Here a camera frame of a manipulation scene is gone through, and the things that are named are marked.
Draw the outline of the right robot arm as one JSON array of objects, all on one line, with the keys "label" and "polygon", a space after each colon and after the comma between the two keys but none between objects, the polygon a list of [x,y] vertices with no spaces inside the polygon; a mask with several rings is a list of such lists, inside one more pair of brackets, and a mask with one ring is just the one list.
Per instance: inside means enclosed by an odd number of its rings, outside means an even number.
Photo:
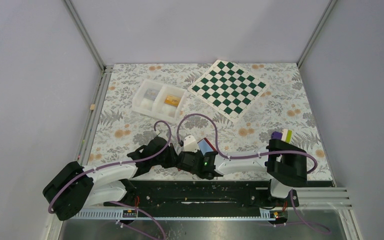
[{"label": "right robot arm", "polygon": [[182,151],[175,167],[206,180],[238,172],[265,171],[272,177],[266,193],[267,201],[279,206],[293,188],[307,186],[307,159],[310,155],[280,139],[271,139],[266,149],[267,152],[241,151],[227,156],[216,151],[205,154],[200,150]]}]

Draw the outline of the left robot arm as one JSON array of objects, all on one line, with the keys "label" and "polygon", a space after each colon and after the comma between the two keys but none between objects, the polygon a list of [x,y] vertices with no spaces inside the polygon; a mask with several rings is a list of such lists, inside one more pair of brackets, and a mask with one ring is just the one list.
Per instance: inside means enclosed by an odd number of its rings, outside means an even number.
[{"label": "left robot arm", "polygon": [[74,217],[84,207],[100,203],[119,201],[128,206],[134,202],[135,192],[122,181],[148,173],[153,166],[172,168],[176,158],[174,145],[156,136],[117,161],[88,166],[69,162],[42,194],[49,203],[49,213],[60,221]]}]

